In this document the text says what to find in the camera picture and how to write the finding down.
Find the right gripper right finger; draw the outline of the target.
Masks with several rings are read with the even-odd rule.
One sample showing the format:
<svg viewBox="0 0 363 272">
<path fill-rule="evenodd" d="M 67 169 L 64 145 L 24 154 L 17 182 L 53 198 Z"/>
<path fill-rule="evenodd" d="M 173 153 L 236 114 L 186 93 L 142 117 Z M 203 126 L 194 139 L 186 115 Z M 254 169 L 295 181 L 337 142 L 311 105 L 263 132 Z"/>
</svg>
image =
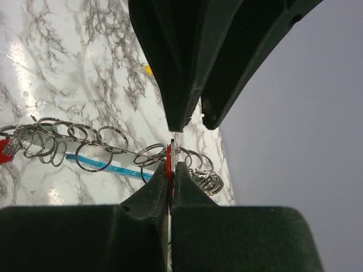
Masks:
<svg viewBox="0 0 363 272">
<path fill-rule="evenodd" d="M 302 214 L 285 206 L 219 206 L 176 167 L 173 271 L 323 271 Z"/>
</svg>

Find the green key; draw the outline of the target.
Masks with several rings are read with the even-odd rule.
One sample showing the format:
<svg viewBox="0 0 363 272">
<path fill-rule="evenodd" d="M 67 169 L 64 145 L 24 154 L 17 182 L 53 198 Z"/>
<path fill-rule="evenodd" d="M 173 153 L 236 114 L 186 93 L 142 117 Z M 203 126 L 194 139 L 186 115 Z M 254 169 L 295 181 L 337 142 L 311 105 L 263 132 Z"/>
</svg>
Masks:
<svg viewBox="0 0 363 272">
<path fill-rule="evenodd" d="M 51 133 L 51 134 L 56 134 L 58 133 L 58 129 L 56 126 L 53 126 L 52 124 L 43 124 L 41 126 L 45 131 Z"/>
</svg>

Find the small red key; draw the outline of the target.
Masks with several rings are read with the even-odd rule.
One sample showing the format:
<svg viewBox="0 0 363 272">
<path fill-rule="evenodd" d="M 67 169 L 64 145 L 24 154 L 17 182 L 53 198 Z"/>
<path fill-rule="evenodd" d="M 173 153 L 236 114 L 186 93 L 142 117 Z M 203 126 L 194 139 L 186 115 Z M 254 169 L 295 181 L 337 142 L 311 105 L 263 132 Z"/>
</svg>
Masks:
<svg viewBox="0 0 363 272">
<path fill-rule="evenodd" d="M 175 172 L 178 159 L 179 157 L 175 140 L 171 139 L 170 144 L 167 146 L 166 152 L 166 176 L 168 179 L 168 205 L 170 215 L 172 214 L 172 205 L 174 201 Z"/>
</svg>

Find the blue key tag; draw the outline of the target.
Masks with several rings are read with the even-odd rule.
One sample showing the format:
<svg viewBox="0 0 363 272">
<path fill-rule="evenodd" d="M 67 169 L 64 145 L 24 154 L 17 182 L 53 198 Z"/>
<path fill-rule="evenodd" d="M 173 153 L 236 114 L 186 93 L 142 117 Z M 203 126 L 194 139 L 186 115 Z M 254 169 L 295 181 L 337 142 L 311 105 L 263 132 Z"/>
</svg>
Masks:
<svg viewBox="0 0 363 272">
<path fill-rule="evenodd" d="M 67 154 L 66 159 L 71 162 L 76 163 L 75 154 Z M 78 155 L 78 161 L 81 166 L 85 167 L 86 169 L 92 169 L 92 170 L 93 169 L 98 170 L 99 168 L 103 168 L 106 165 L 106 163 L 103 163 L 103 162 L 100 162 L 97 160 L 93 160 L 93 159 L 89 159 L 89 158 L 86 158 L 81 155 Z M 114 165 L 110 164 L 107 168 L 102 169 L 102 171 L 142 180 L 140 170 L 132 170 L 129 168 L 118 167 L 118 166 L 114 166 Z M 153 175 L 153 173 L 146 173 L 146 172 L 143 173 L 143 177 L 146 181 L 149 181 L 151 179 L 152 175 Z"/>
</svg>

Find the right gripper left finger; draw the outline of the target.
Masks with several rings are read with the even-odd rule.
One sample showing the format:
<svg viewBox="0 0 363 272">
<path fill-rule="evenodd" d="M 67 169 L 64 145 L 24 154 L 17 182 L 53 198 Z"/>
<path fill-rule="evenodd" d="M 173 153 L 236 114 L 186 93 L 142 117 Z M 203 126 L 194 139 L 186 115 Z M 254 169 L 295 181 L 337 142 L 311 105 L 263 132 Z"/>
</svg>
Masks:
<svg viewBox="0 0 363 272">
<path fill-rule="evenodd" d="M 166 271 L 165 163 L 122 203 L 1 210 L 2 271 Z"/>
</svg>

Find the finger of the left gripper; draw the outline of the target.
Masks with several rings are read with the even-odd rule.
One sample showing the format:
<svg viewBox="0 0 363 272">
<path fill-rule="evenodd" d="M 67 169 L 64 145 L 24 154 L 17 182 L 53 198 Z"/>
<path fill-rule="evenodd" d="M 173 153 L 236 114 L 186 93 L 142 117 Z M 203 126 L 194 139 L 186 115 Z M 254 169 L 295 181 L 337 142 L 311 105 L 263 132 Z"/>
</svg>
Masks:
<svg viewBox="0 0 363 272">
<path fill-rule="evenodd" d="M 203 124 L 220 126 L 248 81 L 316 0 L 243 1 L 201 95 Z"/>
<path fill-rule="evenodd" d="M 128 1 L 168 128 L 189 123 L 242 1 Z"/>
</svg>

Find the grey curved keyring holder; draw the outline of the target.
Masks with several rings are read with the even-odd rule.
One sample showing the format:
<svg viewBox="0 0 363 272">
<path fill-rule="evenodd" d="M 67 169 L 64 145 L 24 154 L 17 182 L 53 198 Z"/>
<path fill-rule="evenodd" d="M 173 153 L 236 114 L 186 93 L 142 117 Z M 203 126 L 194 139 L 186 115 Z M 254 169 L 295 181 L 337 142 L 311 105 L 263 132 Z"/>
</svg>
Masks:
<svg viewBox="0 0 363 272">
<path fill-rule="evenodd" d="M 41 126 L 52 124 L 58 133 L 51 134 Z M 1 127 L 1 140 L 9 139 L 5 147 L 6 155 L 15 156 L 21 152 L 24 157 L 38 158 L 43 164 L 59 167 L 67 154 L 76 155 L 76 165 L 90 173 L 102 172 L 110 164 L 118 167 L 140 170 L 143 173 L 153 173 L 158 165 L 166 163 L 166 152 L 169 144 L 155 143 L 139 152 L 128 149 L 126 135 L 113 126 L 102 126 L 94 129 L 88 125 L 64 121 L 58 118 L 45 117 L 34 120 L 30 124 L 15 124 Z M 188 150 L 176 144 L 178 163 L 186 164 L 192 181 L 208 196 L 219 193 L 224 182 L 215 172 L 212 160 L 201 153 Z M 106 163 L 98 170 L 86 169 L 78 161 L 78 155 Z"/>
</svg>

